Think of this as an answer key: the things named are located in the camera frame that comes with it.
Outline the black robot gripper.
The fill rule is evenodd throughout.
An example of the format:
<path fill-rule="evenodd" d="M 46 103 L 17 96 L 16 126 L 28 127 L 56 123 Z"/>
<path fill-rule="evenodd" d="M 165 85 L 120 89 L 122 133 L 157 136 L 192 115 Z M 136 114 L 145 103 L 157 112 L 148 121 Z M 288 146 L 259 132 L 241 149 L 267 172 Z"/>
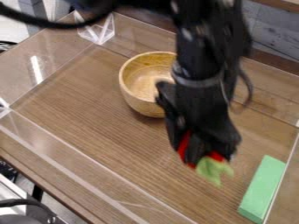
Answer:
<path fill-rule="evenodd" d="M 154 86 L 154 99 L 165 114 L 165 130 L 174 151 L 182 135 L 190 132 L 184 162 L 196 165 L 209 151 L 229 158 L 241 140 L 229 118 L 233 86 L 223 80 L 201 87 L 186 87 L 166 81 L 158 81 Z"/>

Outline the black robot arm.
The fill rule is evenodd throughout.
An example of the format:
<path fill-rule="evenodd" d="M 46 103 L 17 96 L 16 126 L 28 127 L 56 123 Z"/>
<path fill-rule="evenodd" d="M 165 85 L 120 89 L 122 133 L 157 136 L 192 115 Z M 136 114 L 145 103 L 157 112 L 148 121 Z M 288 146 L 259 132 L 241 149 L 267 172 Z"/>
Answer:
<path fill-rule="evenodd" d="M 181 161 L 196 165 L 208 155 L 231 160 L 240 134 L 229 119 L 229 103 L 237 79 L 247 76 L 240 58 L 251 37 L 241 0 L 66 0 L 100 13 L 134 7 L 165 15 L 174 26 L 173 82 L 160 81 L 156 103 L 165 114 L 170 146 Z"/>

